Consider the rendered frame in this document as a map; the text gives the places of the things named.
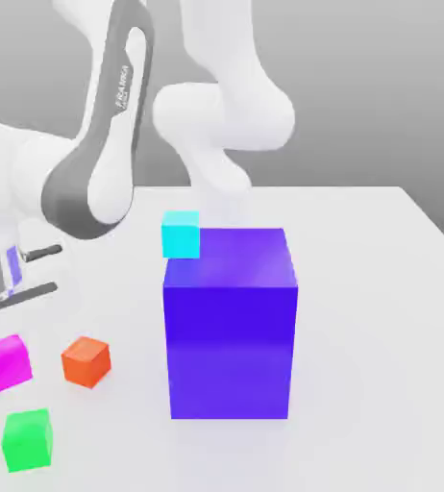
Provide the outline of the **small green cube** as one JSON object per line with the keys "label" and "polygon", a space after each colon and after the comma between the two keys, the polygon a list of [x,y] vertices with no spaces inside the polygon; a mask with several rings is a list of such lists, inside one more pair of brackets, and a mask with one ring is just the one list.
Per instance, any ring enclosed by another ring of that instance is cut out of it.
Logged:
{"label": "small green cube", "polygon": [[1,440],[9,473],[47,467],[53,453],[53,428],[47,408],[10,413]]}

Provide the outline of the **large purple box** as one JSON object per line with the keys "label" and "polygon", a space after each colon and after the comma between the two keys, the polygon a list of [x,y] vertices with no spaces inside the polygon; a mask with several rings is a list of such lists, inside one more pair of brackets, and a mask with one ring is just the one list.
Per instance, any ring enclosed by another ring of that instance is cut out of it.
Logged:
{"label": "large purple box", "polygon": [[281,228],[203,229],[163,281],[174,419],[287,418],[299,286]]}

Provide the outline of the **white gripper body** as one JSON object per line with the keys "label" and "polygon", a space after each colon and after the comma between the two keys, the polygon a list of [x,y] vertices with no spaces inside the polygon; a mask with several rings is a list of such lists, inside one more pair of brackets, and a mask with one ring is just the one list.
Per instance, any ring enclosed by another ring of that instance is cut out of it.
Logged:
{"label": "white gripper body", "polygon": [[0,301],[0,318],[47,314],[53,310],[59,286],[55,282],[42,283]]}

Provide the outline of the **small magenta cube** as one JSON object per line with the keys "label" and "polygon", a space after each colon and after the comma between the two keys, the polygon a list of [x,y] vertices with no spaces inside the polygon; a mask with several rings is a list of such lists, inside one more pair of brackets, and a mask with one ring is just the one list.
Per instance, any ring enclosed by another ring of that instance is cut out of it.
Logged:
{"label": "small magenta cube", "polygon": [[29,352],[18,334],[0,339],[0,392],[33,378]]}

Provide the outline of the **small cyan cube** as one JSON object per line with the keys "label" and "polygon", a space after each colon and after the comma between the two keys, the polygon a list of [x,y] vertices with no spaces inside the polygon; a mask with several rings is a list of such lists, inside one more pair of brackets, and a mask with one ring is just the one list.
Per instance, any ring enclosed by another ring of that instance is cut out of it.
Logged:
{"label": "small cyan cube", "polygon": [[167,210],[161,221],[164,258],[198,258],[200,225],[197,210]]}

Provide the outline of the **small orange cube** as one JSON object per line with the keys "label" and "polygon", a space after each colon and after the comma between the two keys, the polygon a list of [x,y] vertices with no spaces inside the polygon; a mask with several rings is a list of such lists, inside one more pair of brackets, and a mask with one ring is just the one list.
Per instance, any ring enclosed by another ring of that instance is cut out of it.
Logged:
{"label": "small orange cube", "polygon": [[64,378],[72,383],[93,388],[111,369],[110,345],[80,336],[61,354]]}

